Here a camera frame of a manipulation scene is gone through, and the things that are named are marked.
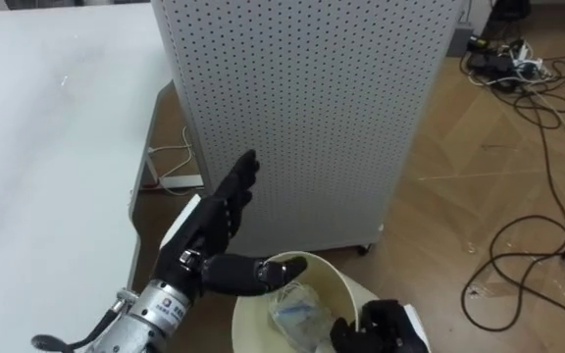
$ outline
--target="white perforated panel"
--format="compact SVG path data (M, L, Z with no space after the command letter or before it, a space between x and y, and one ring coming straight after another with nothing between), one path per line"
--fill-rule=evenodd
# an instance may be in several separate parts
M459 5L154 3L207 186L263 166L235 250L376 241Z

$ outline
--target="electrical cable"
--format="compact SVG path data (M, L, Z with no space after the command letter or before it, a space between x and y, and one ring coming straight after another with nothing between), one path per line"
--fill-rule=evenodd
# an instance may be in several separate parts
M539 81L531 81L531 80L525 79L521 76L518 76L518 77L514 77L514 76L503 77L503 78L499 78L499 79L495 79L495 80L491 80L491 81L487 81L487 82L481 82L479 80L478 82L476 82L472 79L472 73L468 74L468 80L470 80L470 83L477 85L477 86L486 86L486 85L491 85L491 84L495 84L495 83L503 82L503 81L507 81L507 80L515 80L515 81L519 81L519 82L523 82L523 83L529 83L529 84L539 84L539 83L547 82L546 79L539 80Z
M169 193L170 195L173 196L186 196L188 194L191 193L191 191L186 191L186 192L175 192L172 191L169 187L167 187L164 183L163 183L163 178L170 176L171 174L177 172L180 168L186 166L189 162L191 162L191 160L193 159L193 150L191 149L192 145L188 142L187 138L186 138L186 126L184 126L182 128L182 143L183 145L177 145L177 146L161 146L161 147L156 147L156 148L152 148L148 153L153 154L156 152L160 152L160 151L167 151L167 150L172 150L172 149L184 149L186 148L187 152L188 152L188 157L180 162L177 166L171 168L170 170L168 170L167 172L165 172L164 174L162 174L161 176L158 177L158 184L154 185L154 186L160 186L161 188L163 188L163 190L165 190L165 192Z
M108 310L88 336L75 343L67 344L62 339L51 334L37 334L31 339L30 343L34 348L44 352L75 353L76 349L80 349L97 339L118 316L119 313Z
M553 60L553 61L554 60L561 60L560 58L551 58L551 59L548 59L548 60ZM464 55L464 57L462 57L462 59L460 60L460 63L459 63L460 71L462 73L464 73L465 75L468 75L469 78L472 78L473 76L470 75L470 73L467 73L467 71L463 68L463 64L465 62L467 62L467 61L466 61L465 55ZM557 68L555 68L554 66L553 66L553 69L556 70L557 73L558 73L558 75L556 76L556 80L565 79L565 76L561 73L561 71L557 70ZM504 99L501 95L503 92L497 91L497 89L495 89L493 85L487 85L482 80L479 80L479 83L481 83L484 87L488 87L490 89L491 93L496 98L498 98L501 102L503 102L507 105L510 105L513 108L513 110L521 118L527 120L531 124L534 124L538 127L539 135L540 135L540 139L541 139L541 143L542 143L545 173L546 173L546 182L547 182L548 188L550 190L550 193L551 193L551 195L552 195L552 197L555 201L555 204L557 205L559 212L561 213L561 216L563 218L563 223L560 223L560 222L554 220L551 217L533 214L533 215L527 215L527 216L520 217L520 218L515 219L514 221L506 224L505 226L503 226L494 235L494 237L493 237L493 239L492 239L492 241L489 245L489 248L488 248L489 259L472 274L472 276L468 279L468 281L464 285L463 290L461 291L461 298L460 299L461 299L461 309L462 309L464 315L466 316L466 318L477 328L487 330L487 331L501 332L501 331L505 331L505 330L512 328L517 323L518 319L520 318L520 315L522 313L522 308L523 308L523 297L524 297L525 291L529 292L529 293L535 295L536 297L538 297L538 298L556 306L557 308L565 311L565 305L555 301L554 299L552 299L552 298L550 298L550 297L548 297L544 294L537 292L536 290L534 290L534 289L532 289L532 288L530 288L526 285L526 281L529 277L529 274L531 273L532 269L534 268L534 266L536 264L543 262L543 261L546 261L546 260L549 260L551 258L555 258L555 257L562 257L562 258L565 257L565 237L564 237L562 243L553 252L542 252L542 253L510 252L510 253L502 253L502 254L496 254L494 252L494 246L495 246L498 238L503 233L505 233L508 229L510 229L510 228L512 228L512 227L514 227L514 226L516 226L519 223L522 223L524 221L538 220L538 221L548 222L548 223L550 223L550 224L552 224L556 227L559 227L565 233L565 207L564 207L563 203L561 202L561 200L560 200L560 198L557 194L557 190L555 189L555 185L554 185L554 181L553 181L553 177L552 177L552 173L551 173L548 143L547 143L546 134L545 134L545 131L547 129L557 129L557 128L561 127L561 125L563 123L563 119L559 115L559 112L565 113L565 109L560 110L560 109L553 108L553 106L546 100L546 98L544 98L544 96L546 96L548 98L552 97L552 98L555 98L555 99L558 99L558 100L565 102L564 97L549 93L552 89L557 89L561 85L565 84L565 80L562 83L560 83L560 84L558 84L558 85L556 85L552 88L548 86L548 82L541 82L541 83L535 83L535 84L527 83L527 82L521 82L522 84L520 84L517 87L517 89L518 89L517 93L505 93L505 95L514 97L513 102ZM538 86L543 86L543 89L537 89ZM537 102L534 98L538 98L544 104ZM521 102L523 102L523 101L528 101L530 103L530 105L521 104ZM534 113L535 113L535 119L530 118L525 112L525 111L531 111L531 110L533 110ZM555 125L545 124L543 122L542 116L540 114L540 113L543 113L543 112L546 112L550 116L554 117L554 119L556 120L556 124ZM532 262L528 266L528 268L525 269L520 280L516 280L516 279L510 277L497 264L497 261L500 260L500 259L503 259L503 258L522 258L522 257L530 258L530 259L532 259ZM477 322L471 316L470 312L468 311L467 305L466 305L466 295L467 295L468 289L470 288L472 283L476 280L476 278L485 269L487 269L489 266L492 266L495 269L495 271L503 279L505 279L507 282L518 287L518 298L517 298L517 303L516 303L516 310L514 312L512 319L510 320L510 322L507 325L502 326L502 327L497 327L497 328L487 327L487 326Z
M471 11L472 11L472 0L468 0L468 10L461 13L461 17L459 17L459 24L467 24L470 21ZM466 15L466 21L462 22L461 19L463 18L464 14Z

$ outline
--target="caster wheel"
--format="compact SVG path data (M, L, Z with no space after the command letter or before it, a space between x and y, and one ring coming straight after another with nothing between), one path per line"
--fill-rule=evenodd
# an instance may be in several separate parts
M372 250L372 246L374 244L369 244L369 245L359 245L357 246L357 254L359 254L359 256L366 256L368 255L368 253L370 252L370 250Z

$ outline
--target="silver metal cylinder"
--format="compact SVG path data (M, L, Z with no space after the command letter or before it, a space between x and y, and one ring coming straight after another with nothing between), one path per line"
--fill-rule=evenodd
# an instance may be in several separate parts
M152 348L163 352L166 339L161 332L131 316L120 317L86 353L140 353Z
M179 290L162 281L152 280L129 314L154 325L169 337L182 321L189 305L188 298Z

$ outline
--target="black cable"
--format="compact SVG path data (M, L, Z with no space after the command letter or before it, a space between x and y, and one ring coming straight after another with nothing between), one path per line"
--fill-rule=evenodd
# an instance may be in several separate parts
M561 60L561 58L551 58L550 60ZM468 73L463 68L463 64L464 63L467 64L467 62L468 61L465 59L465 56L464 56L459 63L460 70L465 75L468 75ZM557 308L565 311L565 305L555 301L554 299L551 299L550 297L548 297L544 294L541 294L541 293L535 291L534 289L532 289L532 288L530 288L526 285L526 281L529 277L529 274L531 273L532 269L534 268L534 266L536 264L538 264L542 261L549 260L549 259L554 258L554 257L562 257L562 256L565 255L565 237L564 237L562 243L559 245L559 247L557 247L557 249L555 249L553 252L548 252L548 253L518 253L518 252L512 252L512 253L502 253L502 254L495 254L494 253L494 246L495 246L498 238L503 233L505 233L509 228L514 227L514 226L516 226L519 223L524 222L524 221L538 220L538 221L548 222L548 223L550 223L550 224L552 224L556 227L559 227L565 233L565 207L564 207L563 203L561 202L561 200L559 199L559 196L557 194L557 190L555 189L555 185L554 185L554 182L553 182L553 177L552 177L552 174L551 174L551 166L550 166L550 157L549 157L549 151L548 151L548 143L546 141L546 134L545 134L545 131L547 129L560 128L561 125L562 125L562 122L560 122L559 118L557 117L557 115L555 114L555 112L552 109L550 109L549 107L544 106L541 103L538 103L534 100L534 96L540 95L540 96L545 96L546 98L554 98L554 99L558 99L560 101L565 102L564 97L550 93L551 90L557 89L561 85L565 84L565 76L562 75L562 73L560 71L558 71L557 73L558 73L557 76L562 77L560 79L564 79L562 81L562 83L560 83L560 84L558 84L554 87L549 87L548 84L546 84L546 83L533 84L533 85L530 85L530 86L519 85L518 86L518 92L505 94L505 95L510 96L510 97L514 96L513 101L506 100L502 96L502 94L503 94L502 92L497 91L492 86L489 86L488 84L486 84L483 80L474 76L474 79L476 79L478 82L480 82L482 84L486 84L486 86L490 88L492 94L494 94L494 96L496 98L498 98L501 102L512 106L514 111L521 118L527 120L528 122L530 122L530 123L532 123L532 124L534 124L538 127L539 135L540 135L541 143L542 143L543 156L544 156L546 181L547 181L550 193L553 196L553 199L555 201L555 204L557 205L557 207L558 207L558 209L561 213L561 216L563 218L563 223L560 223L560 222L558 222L558 221L556 221L553 218L548 217L548 216L537 215L537 214L528 215L528 216L520 217L520 218L506 224L504 227L502 227L494 235L494 237L493 237L493 239L492 239L492 241L489 245L489 249L488 249L489 259L480 268L478 268L473 273L473 275L470 277L470 279L468 279L468 281L464 285L463 290L461 291L461 309L462 309L464 315L474 326L476 326L477 328L483 329L483 330L493 331L493 332L501 332L501 331L505 331L505 330L512 328L516 324L516 322L520 318L520 314L522 313L523 297L524 297L525 291L527 291L527 292L535 295L536 297L538 297L538 298L556 306ZM521 104L521 102L524 102L524 101L527 101L525 103L529 103L529 105ZM526 114L525 111L534 111L535 119L530 118ZM552 125L551 124L545 124L542 121L541 114L540 114L540 113L543 113L543 112L547 112L550 116L554 117L555 124L552 124ZM558 112L559 113L565 113L565 109L560 109L560 110L558 110ZM529 267L523 272L523 275L520 278L520 280L516 280L514 278L511 278L503 270L501 270L500 267L497 265L497 261L500 260L500 259L503 259L503 258L518 258L518 257L523 257L523 258L528 257L528 258L533 260L531 262L531 264L529 265ZM487 326L480 324L470 315L470 313L468 312L468 308L466 306L466 295L467 295L467 292L468 292L468 288L475 281L475 279L485 269L487 269L489 266L493 266L494 269L496 270L496 272L503 279L505 279L507 282L518 287L518 298L517 298L516 310L514 312L514 315L507 325L499 327L499 328L491 328L491 327L487 327Z
M99 337L99 335L119 316L112 310L108 310L99 323L93 328L93 330L88 334L88 336L78 342L71 344L65 343L62 339L52 336L50 334L37 334L34 336L30 343L34 348L42 350L43 352L62 352L62 353L74 353L76 349L87 345L88 343L94 341Z

